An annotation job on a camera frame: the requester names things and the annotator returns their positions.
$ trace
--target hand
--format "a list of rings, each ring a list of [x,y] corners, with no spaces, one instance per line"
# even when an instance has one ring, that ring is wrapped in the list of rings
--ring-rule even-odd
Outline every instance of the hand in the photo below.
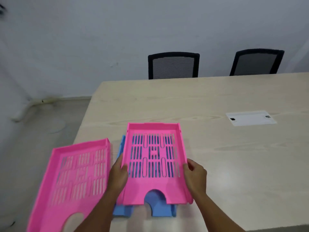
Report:
[[[193,160],[187,159],[187,162],[183,164],[183,172],[191,195],[205,194],[207,171]]]
[[[118,157],[109,172],[106,188],[106,191],[112,191],[117,195],[121,193],[128,180],[128,166],[125,164],[121,168],[122,155]]]

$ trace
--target pink plastic tray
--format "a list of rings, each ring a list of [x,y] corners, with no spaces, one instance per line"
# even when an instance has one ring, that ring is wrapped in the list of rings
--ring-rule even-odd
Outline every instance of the pink plastic tray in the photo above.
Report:
[[[72,214],[86,218],[106,189],[110,152],[107,138],[53,149],[27,231],[60,232]]]
[[[179,123],[129,123],[122,159],[129,179],[117,204],[144,204],[153,189],[165,195],[167,204],[193,203],[183,176],[186,162]]]

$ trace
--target black office chair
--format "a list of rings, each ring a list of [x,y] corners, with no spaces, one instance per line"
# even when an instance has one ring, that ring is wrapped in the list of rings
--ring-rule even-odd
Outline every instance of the black office chair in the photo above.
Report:
[[[152,79],[190,78],[198,76],[200,54],[166,52],[148,56],[148,77]]]
[[[236,52],[230,76],[276,74],[284,50],[245,49]]]

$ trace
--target forearm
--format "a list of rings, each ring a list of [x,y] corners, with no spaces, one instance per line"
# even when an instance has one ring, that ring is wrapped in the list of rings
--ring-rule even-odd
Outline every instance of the forearm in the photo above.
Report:
[[[244,232],[206,193],[193,195],[209,232]]]
[[[75,232],[109,232],[118,194],[105,191],[103,197]]]

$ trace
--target blue plastic tray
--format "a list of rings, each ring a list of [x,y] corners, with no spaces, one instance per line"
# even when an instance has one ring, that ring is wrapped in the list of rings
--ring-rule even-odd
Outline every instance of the blue plastic tray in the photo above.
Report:
[[[117,158],[123,152],[126,137],[122,136]],[[161,191],[153,190],[149,191],[145,196],[145,202],[151,207],[151,215],[153,217],[175,217],[176,205],[166,204],[166,199]],[[130,217],[133,213],[133,206],[115,205],[114,216]]]

